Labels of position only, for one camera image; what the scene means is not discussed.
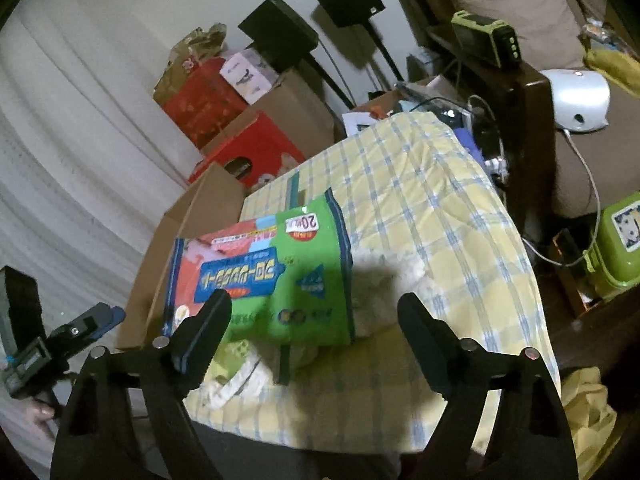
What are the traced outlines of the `person's left hand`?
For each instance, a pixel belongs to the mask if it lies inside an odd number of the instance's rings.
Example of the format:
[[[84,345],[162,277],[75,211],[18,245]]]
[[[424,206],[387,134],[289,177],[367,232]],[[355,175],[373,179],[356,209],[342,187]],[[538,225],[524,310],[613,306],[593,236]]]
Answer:
[[[55,418],[55,410],[52,406],[29,399],[23,403],[23,412],[29,426],[35,429],[40,437],[50,442],[54,441],[54,433],[49,426],[49,422]]]

